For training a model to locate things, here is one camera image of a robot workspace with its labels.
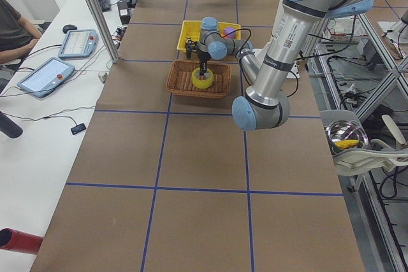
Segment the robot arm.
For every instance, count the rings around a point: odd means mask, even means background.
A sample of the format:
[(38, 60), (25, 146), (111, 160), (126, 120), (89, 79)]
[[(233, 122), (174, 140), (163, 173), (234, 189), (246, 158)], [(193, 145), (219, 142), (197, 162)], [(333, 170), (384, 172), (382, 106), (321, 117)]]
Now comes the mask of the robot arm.
[(266, 54), (262, 61), (257, 60), (249, 42), (223, 38), (218, 21), (205, 17), (201, 21), (196, 45), (200, 74), (206, 73), (210, 59), (235, 56), (250, 84), (244, 96), (233, 101), (235, 124), (245, 131), (278, 127), (285, 123), (290, 113), (282, 84), (312, 26), (322, 18), (365, 13), (373, 4), (374, 0), (282, 0), (283, 14), (276, 19), (275, 33), (265, 46)]

